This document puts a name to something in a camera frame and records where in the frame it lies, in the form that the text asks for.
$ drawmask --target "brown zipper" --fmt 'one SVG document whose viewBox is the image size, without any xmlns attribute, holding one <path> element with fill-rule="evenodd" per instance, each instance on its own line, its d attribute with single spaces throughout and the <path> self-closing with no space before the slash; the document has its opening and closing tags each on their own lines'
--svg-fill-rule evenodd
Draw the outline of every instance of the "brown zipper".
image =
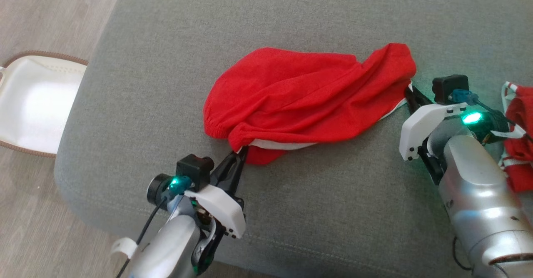
<svg viewBox="0 0 533 278">
<path fill-rule="evenodd" d="M 78 57 L 74 57 L 74 56 L 70 56 L 66 54 L 54 53 L 54 52 L 47 52 L 47 51 L 28 50 L 28 51 L 20 52 L 19 54 L 16 54 L 15 56 L 9 58 L 3 67 L 7 68 L 15 60 L 22 58 L 22 57 L 26 57 L 26 56 L 42 56 L 42 57 L 57 58 L 57 59 L 63 59 L 66 61 L 76 62 L 76 63 L 79 63 L 80 65 L 88 65 L 88 61 L 78 58 Z M 53 154 L 53 153 L 45 153 L 41 151 L 29 150 L 29 149 L 19 147 L 17 145 L 12 145 L 11 143 L 3 142 L 1 140 L 0 140 L 0 146 L 6 147 L 7 149 L 11 149 L 11 150 L 19 151 L 22 153 L 31 154 L 31 155 L 41 156 L 41 157 L 55 158 L 56 156 L 56 154 Z"/>
</svg>

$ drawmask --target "gray ottoman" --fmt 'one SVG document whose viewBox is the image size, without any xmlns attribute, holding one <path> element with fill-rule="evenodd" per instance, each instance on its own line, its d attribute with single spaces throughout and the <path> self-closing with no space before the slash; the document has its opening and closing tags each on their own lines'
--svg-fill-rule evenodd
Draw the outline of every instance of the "gray ottoman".
<svg viewBox="0 0 533 278">
<path fill-rule="evenodd" d="M 135 238 L 151 179 L 189 153 L 216 163 L 227 141 L 202 106 L 226 69 L 257 48 L 355 54 L 410 46 L 414 84 L 453 73 L 500 107 L 505 80 L 531 84 L 533 0 L 118 0 L 80 86 L 55 177 L 85 222 Z M 453 230 L 421 161 L 398 141 L 407 107 L 344 143 L 246 166 L 247 233 L 217 260 L 282 277 L 461 277 Z M 522 196 L 531 206 L 531 195 Z M 147 238 L 164 223 L 160 213 Z"/>
</svg>

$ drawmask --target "wooden floor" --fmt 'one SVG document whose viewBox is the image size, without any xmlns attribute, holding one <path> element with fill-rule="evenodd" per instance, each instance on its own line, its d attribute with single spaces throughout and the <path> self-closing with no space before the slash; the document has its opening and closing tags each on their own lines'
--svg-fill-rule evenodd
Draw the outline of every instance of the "wooden floor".
<svg viewBox="0 0 533 278">
<path fill-rule="evenodd" d="M 0 65 L 24 50 L 90 60 L 116 0 L 0 0 Z M 114 277 L 117 236 L 82 223 L 62 202 L 54 160 L 0 147 L 0 278 Z M 204 277 L 259 278 L 219 263 Z"/>
</svg>

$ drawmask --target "red fabric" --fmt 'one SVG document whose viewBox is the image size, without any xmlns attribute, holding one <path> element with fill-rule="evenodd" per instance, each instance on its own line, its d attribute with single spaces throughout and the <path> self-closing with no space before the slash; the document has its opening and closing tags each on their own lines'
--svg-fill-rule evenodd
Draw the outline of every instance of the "red fabric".
<svg viewBox="0 0 533 278">
<path fill-rule="evenodd" d="M 217 80 L 204 106 L 205 132 L 233 150 L 254 139 L 333 143 L 371 127 L 403 99 L 416 66 L 405 44 L 388 44 L 363 63 L 354 55 L 261 48 Z M 267 164 L 283 150 L 251 147 Z"/>
<path fill-rule="evenodd" d="M 533 88 L 518 86 L 516 97 L 505 113 L 510 120 L 520 125 L 529 135 L 533 135 Z M 515 160 L 533 162 L 533 143 L 527 138 L 506 139 L 505 149 Z M 514 191 L 533 189 L 533 168 L 531 164 L 510 165 L 505 168 L 509 184 Z"/>
</svg>

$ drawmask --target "green light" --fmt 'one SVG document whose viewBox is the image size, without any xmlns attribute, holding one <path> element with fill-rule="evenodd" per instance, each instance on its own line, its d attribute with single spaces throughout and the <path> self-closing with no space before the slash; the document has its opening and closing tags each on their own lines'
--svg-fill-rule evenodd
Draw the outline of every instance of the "green light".
<svg viewBox="0 0 533 278">
<path fill-rule="evenodd" d="M 469 115 L 463 118 L 463 123 L 472 124 L 477 123 L 479 120 L 481 120 L 481 113 L 470 113 Z"/>
</svg>

